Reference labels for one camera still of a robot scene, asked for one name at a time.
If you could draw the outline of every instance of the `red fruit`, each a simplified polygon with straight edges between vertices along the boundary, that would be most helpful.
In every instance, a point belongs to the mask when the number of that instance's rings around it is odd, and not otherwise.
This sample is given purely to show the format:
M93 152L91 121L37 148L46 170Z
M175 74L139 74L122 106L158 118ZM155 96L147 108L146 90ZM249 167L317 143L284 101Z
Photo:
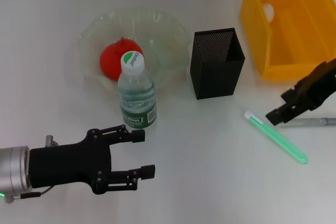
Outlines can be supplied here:
M110 44L101 53L100 68L108 78L118 81L121 74L120 59L128 51L137 51L142 54L141 48L134 40L124 38Z

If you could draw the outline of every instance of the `water bottle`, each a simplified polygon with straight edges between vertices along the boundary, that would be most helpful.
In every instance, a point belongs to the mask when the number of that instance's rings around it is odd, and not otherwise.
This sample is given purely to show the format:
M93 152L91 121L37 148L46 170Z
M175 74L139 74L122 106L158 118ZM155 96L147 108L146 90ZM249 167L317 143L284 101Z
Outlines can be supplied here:
M143 129L156 119L155 87L145 70L141 53L129 51L121 57L118 80L119 100L123 119L134 129Z

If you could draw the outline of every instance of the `white table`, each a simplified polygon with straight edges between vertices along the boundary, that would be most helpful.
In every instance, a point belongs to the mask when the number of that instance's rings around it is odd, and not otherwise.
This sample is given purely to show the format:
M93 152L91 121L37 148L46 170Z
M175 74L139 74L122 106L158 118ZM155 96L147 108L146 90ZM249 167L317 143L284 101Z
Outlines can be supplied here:
M156 165L137 191L96 196L83 183L41 198L0 202L2 223L332 223L336 219L336 128L281 129L309 158L301 165L243 117L282 104L289 84L260 80L238 13L242 0L0 0L0 146L42 147L45 135L75 143L122 122L119 105L83 79L77 39L100 14L148 5L192 33L235 27L246 56L232 97L195 99L190 80L159 94L146 142L111 148L112 168ZM336 95L305 116L335 116Z

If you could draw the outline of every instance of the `transparent plastic bowl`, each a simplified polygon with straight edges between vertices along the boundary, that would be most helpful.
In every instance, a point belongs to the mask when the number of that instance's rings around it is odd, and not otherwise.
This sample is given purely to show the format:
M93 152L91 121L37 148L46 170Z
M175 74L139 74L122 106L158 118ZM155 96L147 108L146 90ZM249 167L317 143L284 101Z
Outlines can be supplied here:
M133 39L141 47L146 70L152 75L157 88L170 74L184 71L188 66L188 48L192 39L176 18L152 8L113 10L96 18L79 39L83 74L97 78L109 91L117 91L117 82L102 73L100 54L121 37Z

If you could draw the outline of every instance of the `black mesh pencil holder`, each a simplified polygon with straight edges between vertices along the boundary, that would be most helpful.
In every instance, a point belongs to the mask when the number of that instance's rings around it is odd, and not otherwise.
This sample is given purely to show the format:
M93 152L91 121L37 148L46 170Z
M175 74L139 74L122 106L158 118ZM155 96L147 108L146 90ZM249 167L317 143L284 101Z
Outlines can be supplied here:
M232 95L244 60L234 28L196 32L190 67L196 98Z

